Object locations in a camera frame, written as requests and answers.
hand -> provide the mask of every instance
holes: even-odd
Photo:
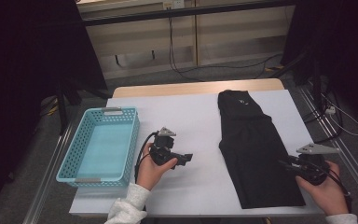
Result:
[[[145,145],[142,156],[145,157],[141,165],[139,166],[138,180],[137,185],[144,187],[145,189],[151,190],[157,185],[162,175],[173,168],[174,165],[178,162],[178,159],[173,158],[170,161],[158,166],[153,162],[153,159],[149,155],[149,149],[152,146],[152,143],[147,143]]]
[[[330,165],[330,169],[339,176],[338,165],[331,161],[327,161],[327,163]],[[313,186],[310,182],[300,176],[296,176],[296,181],[301,188],[310,194],[316,204],[324,210],[327,216],[348,213],[348,207],[341,187],[330,177],[327,177],[319,186]]]

electrical outlet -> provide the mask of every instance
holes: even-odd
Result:
[[[332,105],[330,105],[327,107],[325,112],[326,112],[326,114],[334,115],[334,114],[336,114],[336,108],[333,107]]]
[[[164,10],[173,9],[172,1],[162,2],[162,9]]]
[[[174,0],[172,1],[172,8],[184,8],[185,7],[185,0]]]

blue plastic basket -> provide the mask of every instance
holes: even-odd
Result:
[[[135,107],[88,109],[66,152],[57,181],[73,187],[126,187],[138,136]]]

black clothing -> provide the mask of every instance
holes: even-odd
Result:
[[[305,205],[295,179],[278,163],[288,154],[271,117],[248,91],[222,91],[218,106],[219,147],[241,208]]]

metal frame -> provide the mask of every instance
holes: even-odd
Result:
[[[74,117],[78,114],[78,110],[74,112]],[[68,128],[60,135],[57,145],[54,148],[53,155],[48,164],[48,168],[43,175],[42,181],[37,189],[37,192],[33,198],[30,208],[28,209],[27,215],[23,220],[22,224],[36,224],[43,209],[43,205],[48,197],[50,187],[53,181],[55,181],[55,175],[60,168],[59,162],[65,155],[65,147],[70,143],[70,136],[76,131],[74,120],[71,119]]]
[[[311,111],[314,112],[315,118],[319,117],[319,112],[317,112],[315,105],[313,104],[314,99],[312,97],[312,93],[309,91],[304,91],[301,89],[302,97],[304,98],[304,101],[308,105]],[[319,125],[323,129],[324,133],[327,135],[327,137],[334,136],[334,134],[337,133],[337,130],[335,130],[333,124],[326,118],[326,116],[321,116],[319,119],[317,119],[319,122]],[[336,137],[330,142],[333,144],[334,147],[339,148],[338,155],[342,159],[342,161],[345,163],[345,166],[350,171],[352,177],[358,184],[358,162],[351,154],[348,147],[345,145],[345,143],[342,141],[340,137]]]
[[[85,26],[105,25],[112,23],[121,23],[128,21],[148,21],[155,19],[173,18],[173,17],[184,17],[194,16],[202,14],[229,12],[229,11],[243,11],[250,9],[260,9],[268,7],[286,7],[292,6],[298,3],[299,0],[265,0],[248,3],[238,3],[230,5],[219,5],[212,7],[188,7],[179,8],[172,10],[161,10],[146,13],[137,13],[124,16],[112,16],[112,17],[100,17],[83,20]]]

